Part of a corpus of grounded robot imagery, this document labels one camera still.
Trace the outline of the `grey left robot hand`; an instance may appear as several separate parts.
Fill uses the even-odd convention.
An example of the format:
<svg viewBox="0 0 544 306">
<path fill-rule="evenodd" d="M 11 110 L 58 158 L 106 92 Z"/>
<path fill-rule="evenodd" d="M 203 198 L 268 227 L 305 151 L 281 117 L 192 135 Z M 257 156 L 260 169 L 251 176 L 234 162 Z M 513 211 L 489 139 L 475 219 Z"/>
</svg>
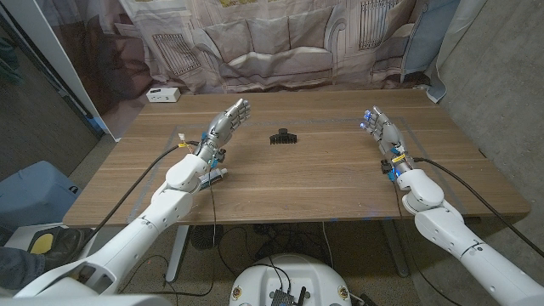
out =
<svg viewBox="0 0 544 306">
<path fill-rule="evenodd" d="M 195 155 L 205 162 L 211 160 L 230 141 L 233 132 L 250 117 L 250 113 L 251 106 L 246 99 L 239 99 L 227 110 L 218 113 L 210 122 Z"/>
</svg>

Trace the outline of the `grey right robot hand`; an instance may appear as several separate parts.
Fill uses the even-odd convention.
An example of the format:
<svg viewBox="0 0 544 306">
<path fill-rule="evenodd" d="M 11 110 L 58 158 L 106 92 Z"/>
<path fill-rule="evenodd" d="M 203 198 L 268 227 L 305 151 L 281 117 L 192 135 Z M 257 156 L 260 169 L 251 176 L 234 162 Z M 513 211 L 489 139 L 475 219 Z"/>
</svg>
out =
<svg viewBox="0 0 544 306">
<path fill-rule="evenodd" d="M 364 112 L 360 127 L 376 140 L 378 149 L 397 176 L 414 168 L 402 132 L 377 106 Z"/>
</svg>

